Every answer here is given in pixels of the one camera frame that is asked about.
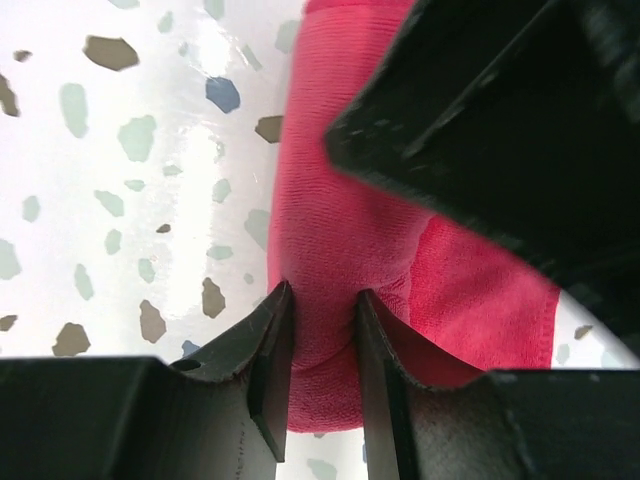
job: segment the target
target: pink towel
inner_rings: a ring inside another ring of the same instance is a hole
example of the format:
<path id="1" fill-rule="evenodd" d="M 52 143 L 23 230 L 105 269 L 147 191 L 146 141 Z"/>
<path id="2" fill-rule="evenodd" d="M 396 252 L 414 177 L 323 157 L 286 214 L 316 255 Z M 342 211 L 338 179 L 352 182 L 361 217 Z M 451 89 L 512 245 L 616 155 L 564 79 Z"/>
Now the pink towel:
<path id="1" fill-rule="evenodd" d="M 367 83 L 411 3 L 311 0 L 300 28 L 268 248 L 270 288 L 286 279 L 296 301 L 294 431 L 362 424 L 353 316 L 363 289 L 482 370 L 551 364 L 556 288 L 475 234 L 330 168 L 323 133 Z M 450 371 L 444 383 L 467 379 Z"/>

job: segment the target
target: speckled surface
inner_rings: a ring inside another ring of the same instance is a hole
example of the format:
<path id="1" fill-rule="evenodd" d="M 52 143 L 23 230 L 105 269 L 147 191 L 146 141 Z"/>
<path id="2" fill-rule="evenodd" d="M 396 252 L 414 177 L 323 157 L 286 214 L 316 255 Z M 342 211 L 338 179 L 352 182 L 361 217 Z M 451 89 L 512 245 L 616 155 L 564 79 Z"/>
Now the speckled surface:
<path id="1" fill-rule="evenodd" d="M 0 0 L 1 355 L 174 361 L 264 297 L 301 7 Z M 637 367 L 578 310 L 555 367 Z M 361 431 L 287 458 L 279 479 L 366 478 Z"/>

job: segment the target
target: terrazzo floor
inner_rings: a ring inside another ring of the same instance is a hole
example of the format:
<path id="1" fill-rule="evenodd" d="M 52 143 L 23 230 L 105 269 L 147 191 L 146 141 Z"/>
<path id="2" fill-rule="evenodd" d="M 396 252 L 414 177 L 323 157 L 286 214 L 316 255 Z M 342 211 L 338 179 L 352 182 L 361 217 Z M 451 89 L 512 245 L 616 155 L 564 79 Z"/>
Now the terrazzo floor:
<path id="1" fill-rule="evenodd" d="M 302 1 L 0 0 L 0 355 L 167 362 L 266 294 Z M 554 367 L 637 368 L 564 298 Z M 281 480 L 366 479 L 361 430 Z"/>

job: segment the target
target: red cloth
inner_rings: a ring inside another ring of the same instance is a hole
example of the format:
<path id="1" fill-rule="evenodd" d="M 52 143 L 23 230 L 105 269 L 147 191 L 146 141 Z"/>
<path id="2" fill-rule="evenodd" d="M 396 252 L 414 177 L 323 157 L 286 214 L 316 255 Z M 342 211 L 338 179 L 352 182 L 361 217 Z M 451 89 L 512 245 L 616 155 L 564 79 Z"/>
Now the red cloth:
<path id="1" fill-rule="evenodd" d="M 297 39 L 268 247 L 270 288 L 287 279 L 296 302 L 294 431 L 361 425 L 353 314 L 363 289 L 475 367 L 551 365 L 557 289 L 475 234 L 330 168 L 323 133 L 410 5 L 312 0 Z"/>

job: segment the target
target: black plastic part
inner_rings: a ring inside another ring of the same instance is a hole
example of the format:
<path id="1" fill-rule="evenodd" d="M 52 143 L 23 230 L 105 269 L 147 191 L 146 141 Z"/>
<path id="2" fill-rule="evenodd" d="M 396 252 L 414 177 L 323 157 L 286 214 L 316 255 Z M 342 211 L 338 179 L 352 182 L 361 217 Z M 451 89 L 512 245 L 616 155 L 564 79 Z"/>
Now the black plastic part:
<path id="1" fill-rule="evenodd" d="M 639 18 L 623 0 L 420 0 L 328 131 L 331 161 L 511 250 L 633 348 Z"/>
<path id="2" fill-rule="evenodd" d="M 371 292 L 357 318 L 369 480 L 640 478 L 639 372 L 480 375 Z M 434 364 L 471 381 L 443 388 Z"/>
<path id="3" fill-rule="evenodd" d="M 280 285 L 173 368 L 136 357 L 0 361 L 0 479 L 274 478 L 292 305 Z"/>

